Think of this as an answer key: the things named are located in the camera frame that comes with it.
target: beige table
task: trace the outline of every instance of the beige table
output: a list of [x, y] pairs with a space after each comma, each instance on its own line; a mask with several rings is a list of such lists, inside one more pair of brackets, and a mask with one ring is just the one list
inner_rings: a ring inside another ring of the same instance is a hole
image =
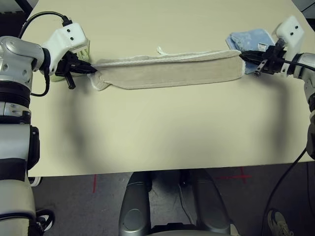
[[[315, 34], [290, 0], [40, 0], [33, 13], [44, 10], [81, 24], [93, 62], [157, 55], [157, 46], [170, 53], [226, 50], [231, 32], [272, 32], [290, 15], [305, 30], [303, 52], [315, 52]], [[41, 44], [60, 26], [57, 17], [43, 16], [24, 39]], [[101, 92], [85, 78], [76, 84], [68, 90], [65, 81], [52, 83], [46, 97], [31, 98], [41, 140], [31, 176], [287, 163], [306, 144], [308, 104], [303, 81], [292, 77]], [[33, 91], [43, 90], [36, 72]]]

